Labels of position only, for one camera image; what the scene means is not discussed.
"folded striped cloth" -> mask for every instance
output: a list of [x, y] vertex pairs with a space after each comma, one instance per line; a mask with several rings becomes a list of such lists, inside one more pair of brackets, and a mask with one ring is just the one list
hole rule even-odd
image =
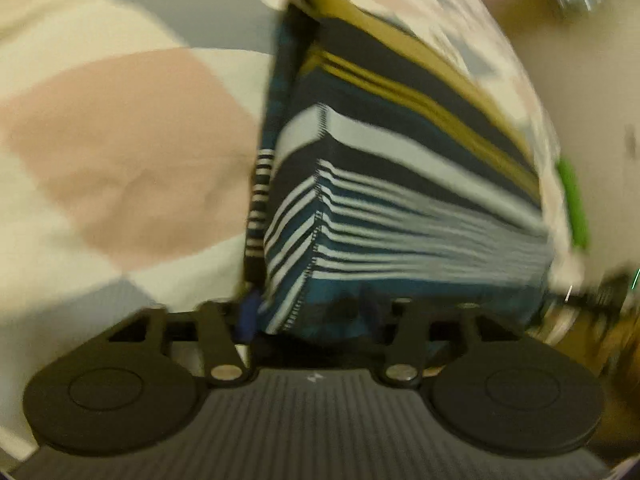
[[522, 134], [435, 50], [349, 0], [291, 0], [278, 33], [245, 271], [267, 333], [363, 335], [363, 294], [527, 322], [552, 259]]

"ribbed gray surface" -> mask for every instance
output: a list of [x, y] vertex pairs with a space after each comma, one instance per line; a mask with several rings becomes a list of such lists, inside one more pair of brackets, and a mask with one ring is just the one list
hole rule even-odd
[[585, 450], [518, 460], [443, 430], [411, 391], [366, 370], [264, 370], [210, 394], [197, 418], [158, 446], [114, 458], [44, 447], [16, 480], [590, 480], [606, 468]]

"green object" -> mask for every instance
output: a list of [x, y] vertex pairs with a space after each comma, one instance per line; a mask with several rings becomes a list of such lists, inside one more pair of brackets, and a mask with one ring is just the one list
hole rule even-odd
[[556, 170], [564, 186], [566, 209], [573, 234], [574, 247], [587, 250], [590, 243], [589, 223], [582, 207], [578, 179], [574, 167], [565, 158], [560, 158]]

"silver bolt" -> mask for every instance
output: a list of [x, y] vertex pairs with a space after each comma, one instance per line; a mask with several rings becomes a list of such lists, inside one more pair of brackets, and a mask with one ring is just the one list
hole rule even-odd
[[242, 370], [236, 365], [218, 365], [211, 369], [211, 377], [219, 381], [235, 381], [242, 375]]
[[389, 379], [403, 383], [411, 381], [418, 376], [418, 370], [411, 365], [392, 365], [386, 369], [385, 373]]

